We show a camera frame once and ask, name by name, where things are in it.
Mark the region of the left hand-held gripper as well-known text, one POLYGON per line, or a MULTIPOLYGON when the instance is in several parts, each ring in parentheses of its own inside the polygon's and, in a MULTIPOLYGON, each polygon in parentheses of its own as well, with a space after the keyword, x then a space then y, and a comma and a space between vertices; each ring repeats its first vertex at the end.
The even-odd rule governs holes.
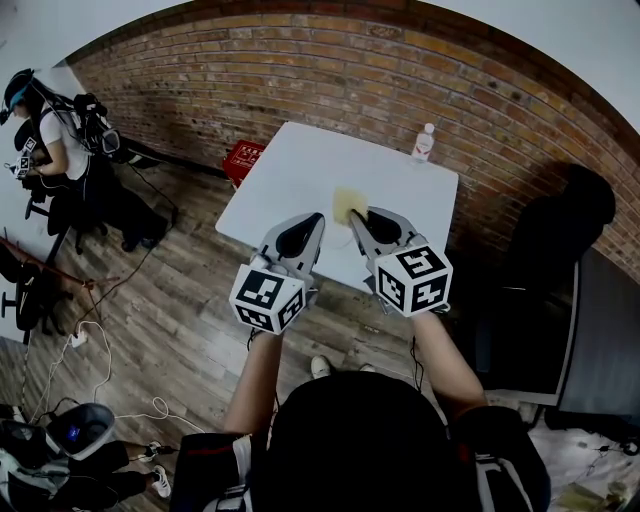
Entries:
POLYGON ((297 215, 272 229, 240 266, 229 303, 237 320, 258 331, 283 333, 317 294, 312 271, 325 230, 320 212, 297 215))

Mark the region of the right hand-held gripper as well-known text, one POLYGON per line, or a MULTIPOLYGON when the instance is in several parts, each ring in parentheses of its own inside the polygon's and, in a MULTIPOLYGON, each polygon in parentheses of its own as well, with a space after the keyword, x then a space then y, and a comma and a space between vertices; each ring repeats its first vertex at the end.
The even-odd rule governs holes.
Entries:
POLYGON ((349 213, 349 225, 370 276, 364 283, 383 311, 413 317, 446 313, 453 266, 405 217, 379 207, 349 213))

